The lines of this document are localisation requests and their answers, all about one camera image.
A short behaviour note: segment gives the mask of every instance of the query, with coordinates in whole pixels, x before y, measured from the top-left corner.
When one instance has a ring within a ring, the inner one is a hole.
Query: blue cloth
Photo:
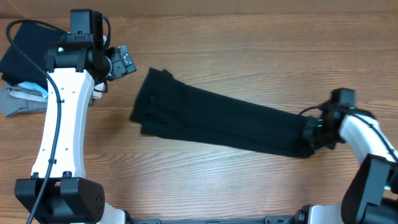
[[[26,88],[28,90],[36,90],[42,93],[43,98],[48,99],[49,98],[49,93],[43,89],[41,86],[39,86],[36,83],[31,83],[31,82],[23,82],[18,84],[22,88]]]

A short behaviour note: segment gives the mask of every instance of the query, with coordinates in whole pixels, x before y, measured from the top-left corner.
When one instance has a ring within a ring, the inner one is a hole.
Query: folded black fabric
[[[33,23],[24,23],[14,37],[15,44],[40,68],[44,69],[44,55],[51,44],[58,42],[62,32]],[[22,82],[37,83],[45,90],[47,79],[13,47],[9,47],[0,61],[2,79],[10,85]]]
[[[150,68],[131,121],[141,133],[290,157],[314,151],[301,140],[304,116],[188,86],[166,70]]]

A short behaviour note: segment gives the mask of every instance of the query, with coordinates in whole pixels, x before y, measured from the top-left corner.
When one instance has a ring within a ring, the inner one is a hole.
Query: wood grain surface
[[[0,0],[0,9],[2,5],[19,12],[0,10],[0,17],[7,18],[69,18],[71,9],[93,9],[106,16],[398,11],[398,0]]]
[[[68,29],[69,19],[43,19]],[[11,20],[1,19],[0,30]],[[134,218],[260,218],[338,203],[358,163],[347,145],[309,159],[142,136],[129,122],[149,67],[189,85],[298,113],[334,88],[357,90],[398,145],[398,14],[258,14],[112,17],[111,45],[129,47],[138,71],[109,84],[88,109],[87,179]],[[0,56],[9,44],[0,36]],[[25,223],[14,184],[28,178],[44,113],[0,116],[0,223]]]

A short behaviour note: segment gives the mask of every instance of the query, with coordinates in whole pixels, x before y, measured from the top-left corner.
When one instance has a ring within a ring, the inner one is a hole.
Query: black cable
[[[50,76],[47,72],[45,72],[44,70],[42,70],[32,59],[30,59],[30,57],[27,56],[27,55],[14,43],[14,40],[11,38],[11,35],[10,35],[11,27],[13,27],[13,25],[15,25],[15,24],[19,24],[19,23],[23,23],[23,22],[30,22],[30,23],[41,24],[41,25],[44,25],[44,26],[53,28],[53,29],[55,29],[55,30],[57,30],[57,31],[60,31],[60,32],[64,32],[64,33],[67,33],[67,32],[64,31],[64,30],[62,30],[62,29],[60,29],[60,28],[58,28],[58,27],[56,27],[56,26],[53,26],[53,25],[51,25],[51,24],[48,24],[48,23],[46,23],[46,22],[37,21],[37,20],[31,20],[31,19],[20,19],[20,20],[17,20],[17,21],[13,21],[13,22],[11,22],[10,24],[8,24],[7,29],[6,29],[7,39],[8,39],[8,41],[10,42],[11,46],[14,47],[23,57],[25,57],[25,58],[27,59],[27,61],[28,61],[29,63],[31,63],[38,71],[40,71],[40,72],[49,80],[50,84],[51,84],[51,85],[53,86],[53,88],[54,88],[55,96],[56,96],[56,98],[57,98],[57,123],[56,123],[56,125],[55,125],[54,140],[53,140],[53,142],[52,142],[51,155],[50,155],[50,159],[49,159],[49,166],[48,166],[47,171],[46,171],[46,173],[45,173],[45,177],[44,177],[44,180],[43,180],[42,187],[40,188],[39,194],[37,195],[36,201],[35,201],[35,203],[33,204],[32,210],[30,211],[29,218],[28,218],[28,220],[27,220],[27,222],[26,222],[27,224],[31,224],[31,223],[32,223],[32,220],[33,220],[33,218],[34,218],[34,215],[35,215],[35,213],[36,213],[36,211],[37,211],[37,207],[39,206],[39,203],[40,203],[40,201],[41,201],[41,199],[42,199],[42,197],[43,197],[44,190],[45,190],[45,187],[46,187],[46,185],[47,185],[47,182],[49,181],[49,177],[50,177],[50,174],[51,174],[52,166],[53,166],[53,164],[55,163],[55,150],[56,150],[56,148],[57,148],[58,135],[59,135],[59,133],[60,133],[60,125],[61,125],[61,103],[62,103],[62,102],[61,102],[60,92],[59,92],[59,90],[58,90],[58,88],[57,88],[57,85],[55,84],[54,80],[51,78],[51,76]]]
[[[309,110],[314,110],[314,109],[318,109],[319,106],[310,106],[309,108],[306,108],[304,110],[302,110],[301,112],[298,113],[298,115],[304,114],[305,112],[309,111]]]
[[[108,92],[108,81],[104,81],[104,85],[105,85],[105,90],[96,90],[94,87],[94,91],[98,92],[98,93],[107,93]]]
[[[106,16],[102,15],[102,18],[105,20],[106,24],[108,25],[108,34],[106,36],[105,44],[102,50],[102,52],[105,53],[111,43],[111,24],[109,23],[109,20]]]

